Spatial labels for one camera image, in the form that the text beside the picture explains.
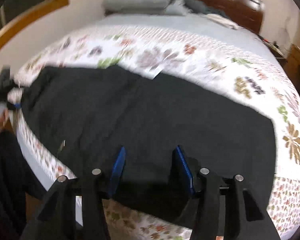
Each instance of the floral bedspread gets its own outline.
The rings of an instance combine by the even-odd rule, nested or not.
[[[270,118],[277,152],[267,210],[282,239],[295,232],[300,225],[300,97],[281,69],[257,55],[209,37],[156,27],[95,26],[71,33],[47,47],[20,69],[15,81],[30,85],[46,64],[107,68],[113,63],[148,78],[161,71],[178,76]],[[10,94],[11,101],[17,98],[20,91]],[[62,174],[74,178],[69,168],[37,140],[22,112],[18,116],[18,129],[51,180]],[[113,200],[105,201],[104,206],[107,222],[129,235],[148,240],[190,237],[188,228],[131,210]]]

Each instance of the black cloth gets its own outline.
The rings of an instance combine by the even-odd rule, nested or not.
[[[204,2],[199,0],[184,0],[185,6],[191,9],[194,13],[202,13],[202,14],[218,14],[226,19],[231,20],[224,11],[215,9],[211,6],[207,6]]]
[[[46,190],[23,158],[17,138],[0,134],[0,240],[19,239],[26,225],[26,195],[42,199]]]
[[[187,208],[195,215],[170,176],[177,145],[199,167],[243,175],[260,207],[268,205],[276,155],[271,120],[193,83],[163,73],[149,80],[116,65],[45,67],[21,104],[37,138],[77,177],[95,168],[109,175],[123,145],[126,164],[114,199],[126,206],[171,222]],[[184,221],[192,219],[178,223],[191,227]]]

